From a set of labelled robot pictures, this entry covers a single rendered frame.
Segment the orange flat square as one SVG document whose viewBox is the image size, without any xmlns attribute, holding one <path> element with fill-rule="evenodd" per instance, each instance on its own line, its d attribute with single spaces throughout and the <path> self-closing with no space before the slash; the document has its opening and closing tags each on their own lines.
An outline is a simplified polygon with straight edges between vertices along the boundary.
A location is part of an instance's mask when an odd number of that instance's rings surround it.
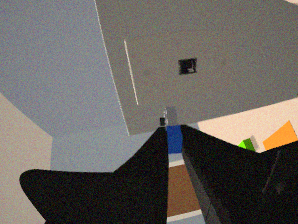
<svg viewBox="0 0 298 224">
<path fill-rule="evenodd" d="M 266 151 L 269 151 L 271 148 L 278 148 L 279 145 L 282 147 L 283 144 L 293 143 L 294 140 L 297 141 L 298 139 L 297 136 L 295 136 L 294 129 L 291 127 L 289 120 L 286 124 L 283 124 L 277 132 L 274 132 L 273 135 L 263 141 L 263 147 L 265 147 Z"/>
</svg>

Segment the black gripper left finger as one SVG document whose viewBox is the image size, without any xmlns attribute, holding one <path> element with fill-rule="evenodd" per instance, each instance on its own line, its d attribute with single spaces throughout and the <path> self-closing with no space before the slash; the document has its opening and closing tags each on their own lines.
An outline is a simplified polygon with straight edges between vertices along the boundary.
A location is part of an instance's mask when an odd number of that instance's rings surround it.
<svg viewBox="0 0 298 224">
<path fill-rule="evenodd" d="M 80 224 L 166 224 L 169 193 L 166 128 L 113 172 L 29 169 L 20 185 L 45 221 Z"/>
</svg>

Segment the beige panel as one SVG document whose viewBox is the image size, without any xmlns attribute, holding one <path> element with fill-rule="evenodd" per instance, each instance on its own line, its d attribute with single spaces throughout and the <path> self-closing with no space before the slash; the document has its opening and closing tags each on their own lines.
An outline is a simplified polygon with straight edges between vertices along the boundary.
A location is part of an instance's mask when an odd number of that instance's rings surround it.
<svg viewBox="0 0 298 224">
<path fill-rule="evenodd" d="M 94 0 L 129 135 L 298 95 L 298 6 L 287 0 Z"/>
</svg>

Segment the small green cube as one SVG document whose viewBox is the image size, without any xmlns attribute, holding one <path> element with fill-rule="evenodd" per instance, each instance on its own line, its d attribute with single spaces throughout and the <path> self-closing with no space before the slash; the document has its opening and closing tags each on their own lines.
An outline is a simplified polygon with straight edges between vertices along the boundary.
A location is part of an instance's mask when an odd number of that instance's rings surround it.
<svg viewBox="0 0 298 224">
<path fill-rule="evenodd" d="M 250 151 L 255 152 L 255 149 L 253 147 L 253 144 L 251 144 L 250 139 L 242 140 L 241 143 L 239 143 L 238 147 L 247 148 L 250 149 Z"/>
</svg>

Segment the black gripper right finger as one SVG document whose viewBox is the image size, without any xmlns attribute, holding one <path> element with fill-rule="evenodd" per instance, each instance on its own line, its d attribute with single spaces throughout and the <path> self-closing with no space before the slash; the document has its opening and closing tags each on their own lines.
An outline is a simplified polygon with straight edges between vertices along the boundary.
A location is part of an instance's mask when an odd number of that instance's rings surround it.
<svg viewBox="0 0 298 224">
<path fill-rule="evenodd" d="M 298 140 L 261 153 L 181 124 L 182 157 L 205 224 L 254 224 L 281 180 L 298 173 Z"/>
</svg>

